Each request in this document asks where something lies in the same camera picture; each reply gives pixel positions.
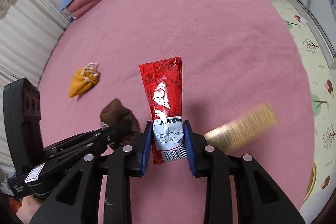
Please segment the person's hand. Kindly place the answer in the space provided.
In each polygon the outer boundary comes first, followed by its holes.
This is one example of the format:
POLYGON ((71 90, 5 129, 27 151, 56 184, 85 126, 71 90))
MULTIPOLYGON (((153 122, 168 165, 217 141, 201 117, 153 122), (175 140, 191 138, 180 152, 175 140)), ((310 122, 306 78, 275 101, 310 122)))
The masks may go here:
POLYGON ((37 200, 33 196, 27 196, 22 199, 22 206, 18 209, 16 216, 24 224, 29 224, 32 217, 41 207, 43 201, 37 200))

